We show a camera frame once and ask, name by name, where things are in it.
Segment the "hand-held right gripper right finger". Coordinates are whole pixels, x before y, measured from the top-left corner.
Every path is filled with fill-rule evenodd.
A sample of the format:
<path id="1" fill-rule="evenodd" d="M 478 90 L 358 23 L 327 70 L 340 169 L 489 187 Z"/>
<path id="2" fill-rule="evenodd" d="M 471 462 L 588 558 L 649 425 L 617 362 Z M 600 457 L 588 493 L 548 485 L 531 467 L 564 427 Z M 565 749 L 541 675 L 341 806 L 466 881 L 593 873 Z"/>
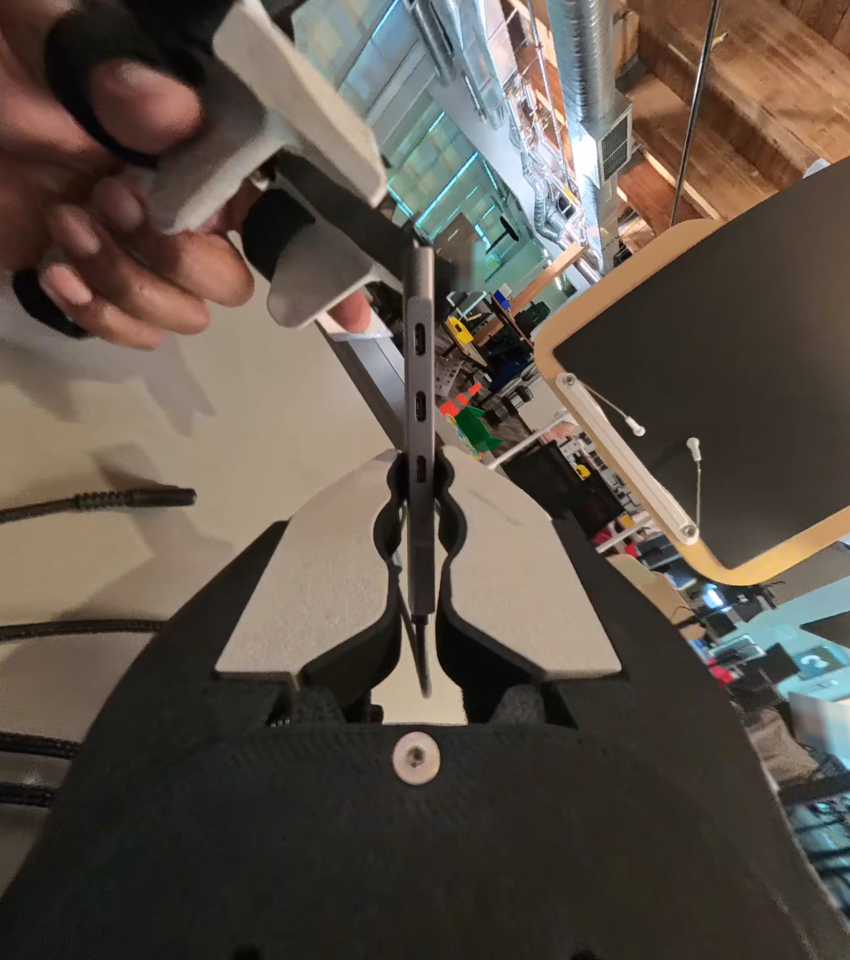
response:
<path id="1" fill-rule="evenodd" d="M 467 453 L 435 455 L 435 647 L 457 685 L 615 676 L 621 661 L 550 514 Z"/>

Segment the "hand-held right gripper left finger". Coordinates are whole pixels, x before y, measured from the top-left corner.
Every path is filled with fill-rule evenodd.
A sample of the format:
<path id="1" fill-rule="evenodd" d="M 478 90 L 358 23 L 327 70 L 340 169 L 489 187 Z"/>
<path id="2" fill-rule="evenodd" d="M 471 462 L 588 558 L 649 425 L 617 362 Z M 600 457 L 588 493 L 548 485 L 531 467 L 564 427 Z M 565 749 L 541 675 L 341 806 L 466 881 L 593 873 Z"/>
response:
<path id="1" fill-rule="evenodd" d="M 394 670 L 403 466 L 386 450 L 291 517 L 218 658 L 220 676 L 367 694 Z"/>

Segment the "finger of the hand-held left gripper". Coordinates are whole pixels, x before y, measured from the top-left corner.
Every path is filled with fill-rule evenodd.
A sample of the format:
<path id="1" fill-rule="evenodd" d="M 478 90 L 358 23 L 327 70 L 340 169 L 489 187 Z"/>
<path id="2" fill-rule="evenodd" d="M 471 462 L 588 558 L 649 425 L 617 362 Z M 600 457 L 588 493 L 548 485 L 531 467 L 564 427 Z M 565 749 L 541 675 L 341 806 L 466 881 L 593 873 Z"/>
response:
<path id="1" fill-rule="evenodd" d="M 158 232 L 197 231 L 259 178 L 239 232 L 271 291 L 403 289 L 416 240 L 378 209 L 388 177 L 374 133 L 264 2 L 143 2 L 142 30 L 168 68 L 191 68 L 203 112 L 148 182 Z"/>

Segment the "grey usb hub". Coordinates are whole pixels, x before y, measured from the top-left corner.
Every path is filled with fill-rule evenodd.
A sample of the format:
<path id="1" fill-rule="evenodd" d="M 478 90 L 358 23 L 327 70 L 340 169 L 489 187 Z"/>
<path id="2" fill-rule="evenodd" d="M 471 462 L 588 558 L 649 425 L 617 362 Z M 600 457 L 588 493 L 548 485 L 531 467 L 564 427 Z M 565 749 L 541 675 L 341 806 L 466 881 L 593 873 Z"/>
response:
<path id="1" fill-rule="evenodd" d="M 435 257 L 412 244 L 403 273 L 407 462 L 407 604 L 411 623 L 436 610 Z"/>

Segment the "green plastic bin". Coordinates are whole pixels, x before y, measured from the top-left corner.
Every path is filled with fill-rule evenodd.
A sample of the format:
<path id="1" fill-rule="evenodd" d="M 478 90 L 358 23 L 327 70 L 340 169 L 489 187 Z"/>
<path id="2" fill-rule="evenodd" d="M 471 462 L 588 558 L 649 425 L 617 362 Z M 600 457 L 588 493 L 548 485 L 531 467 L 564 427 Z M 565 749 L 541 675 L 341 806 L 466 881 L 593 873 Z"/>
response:
<path id="1" fill-rule="evenodd" d="M 471 405 L 463 407 L 457 413 L 455 428 L 479 454 L 493 453 L 504 442 L 503 438 L 491 432 L 486 412 Z"/>

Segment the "white mounting bar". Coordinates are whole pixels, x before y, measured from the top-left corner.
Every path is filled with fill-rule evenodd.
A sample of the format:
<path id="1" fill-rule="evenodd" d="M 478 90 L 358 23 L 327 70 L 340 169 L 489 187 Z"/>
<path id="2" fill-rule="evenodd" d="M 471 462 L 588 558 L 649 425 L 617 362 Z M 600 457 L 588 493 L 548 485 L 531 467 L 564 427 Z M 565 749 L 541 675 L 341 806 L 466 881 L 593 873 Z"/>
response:
<path id="1" fill-rule="evenodd" d="M 607 462 L 652 514 L 664 523 L 664 530 L 675 542 L 695 546 L 702 534 L 703 453 L 696 437 L 685 441 L 695 465 L 695 510 L 685 510 L 677 498 L 652 474 L 635 453 L 630 442 L 618 431 L 610 419 L 613 412 L 622 422 L 625 432 L 635 439 L 646 435 L 646 428 L 633 416 L 592 389 L 574 373 L 558 375 L 553 385 L 562 397 L 566 409 L 574 414 L 584 432 L 604 451 Z"/>

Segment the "orange traffic cone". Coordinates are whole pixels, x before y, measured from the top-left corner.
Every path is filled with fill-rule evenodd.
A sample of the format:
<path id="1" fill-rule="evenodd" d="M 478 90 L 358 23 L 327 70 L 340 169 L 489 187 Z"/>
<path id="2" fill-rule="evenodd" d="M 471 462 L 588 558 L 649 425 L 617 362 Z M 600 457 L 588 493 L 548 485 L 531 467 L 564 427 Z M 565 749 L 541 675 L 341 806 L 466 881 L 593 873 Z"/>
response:
<path id="1" fill-rule="evenodd" d="M 449 421 L 455 421 L 466 410 L 483 389 L 484 383 L 479 381 L 467 386 L 464 390 L 454 393 L 438 405 L 438 412 Z"/>

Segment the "black panel with wooden edge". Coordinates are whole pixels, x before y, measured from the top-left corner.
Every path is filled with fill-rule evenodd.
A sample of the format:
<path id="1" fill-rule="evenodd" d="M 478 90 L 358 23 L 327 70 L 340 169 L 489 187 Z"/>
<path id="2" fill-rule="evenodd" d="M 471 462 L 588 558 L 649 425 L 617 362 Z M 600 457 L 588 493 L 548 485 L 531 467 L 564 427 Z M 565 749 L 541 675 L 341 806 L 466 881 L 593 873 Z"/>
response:
<path id="1" fill-rule="evenodd" d="M 769 581 L 850 534 L 850 156 L 724 224 L 681 222 L 553 314 L 539 373 L 565 373 L 646 428 L 620 433 L 690 514 L 685 562 Z"/>

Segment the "thin black rod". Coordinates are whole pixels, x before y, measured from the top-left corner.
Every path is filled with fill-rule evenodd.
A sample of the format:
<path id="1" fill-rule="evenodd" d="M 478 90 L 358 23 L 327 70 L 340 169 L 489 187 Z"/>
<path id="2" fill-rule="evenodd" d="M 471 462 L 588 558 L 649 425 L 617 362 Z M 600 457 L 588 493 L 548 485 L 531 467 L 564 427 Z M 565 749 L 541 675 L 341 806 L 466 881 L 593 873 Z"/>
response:
<path id="1" fill-rule="evenodd" d="M 692 98 L 689 104 L 689 115 L 686 124 L 686 130 L 683 140 L 683 147 L 678 168 L 675 177 L 671 216 L 669 227 L 676 225 L 679 219 L 680 207 L 683 200 L 684 186 L 686 183 L 688 166 L 691 159 L 692 148 L 694 145 L 696 127 L 701 108 L 701 103 L 707 88 L 707 74 L 711 53 L 714 48 L 716 34 L 721 17 L 722 1 L 711 1 L 709 4 L 706 29 L 701 44 L 693 86 Z"/>

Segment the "metal ventilation duct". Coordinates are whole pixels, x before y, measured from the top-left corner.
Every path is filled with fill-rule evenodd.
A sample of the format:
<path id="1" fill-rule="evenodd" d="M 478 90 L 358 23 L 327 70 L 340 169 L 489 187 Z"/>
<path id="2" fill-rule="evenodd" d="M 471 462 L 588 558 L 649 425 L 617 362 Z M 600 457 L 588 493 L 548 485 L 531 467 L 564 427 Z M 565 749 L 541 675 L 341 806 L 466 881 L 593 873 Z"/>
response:
<path id="1" fill-rule="evenodd" d="M 576 180 L 602 189 L 633 152 L 632 104 L 615 85 L 608 1 L 549 1 Z"/>

